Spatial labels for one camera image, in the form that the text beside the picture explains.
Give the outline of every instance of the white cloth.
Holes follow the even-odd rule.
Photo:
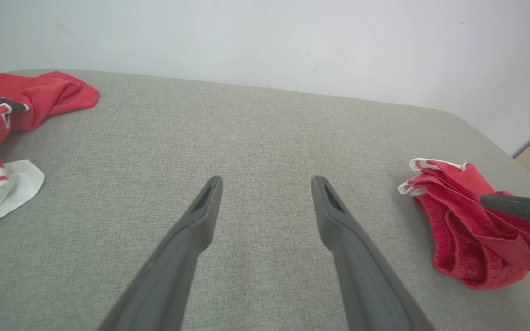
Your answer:
[[[44,173],[28,160],[4,163],[7,183],[0,186],[0,218],[25,204],[40,191]]]

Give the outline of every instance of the ribbed red fabric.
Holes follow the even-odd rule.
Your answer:
[[[424,188],[414,197],[429,217],[435,240],[434,264],[471,289],[504,287],[530,271],[530,221],[487,209],[479,199],[495,191],[471,163],[461,170],[428,160],[440,170],[421,168],[408,184]]]

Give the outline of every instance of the red garment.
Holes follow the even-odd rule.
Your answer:
[[[462,169],[442,161],[426,162],[433,167],[418,167],[422,174],[408,185],[426,191],[417,191],[414,199],[429,217],[435,268],[475,290],[523,279],[530,271],[530,221],[479,202],[484,194],[511,194],[494,191],[471,163]]]
[[[58,71],[35,78],[0,73],[0,143],[11,130],[32,131],[45,117],[93,107],[98,98],[95,88]],[[0,160],[0,186],[6,183]]]

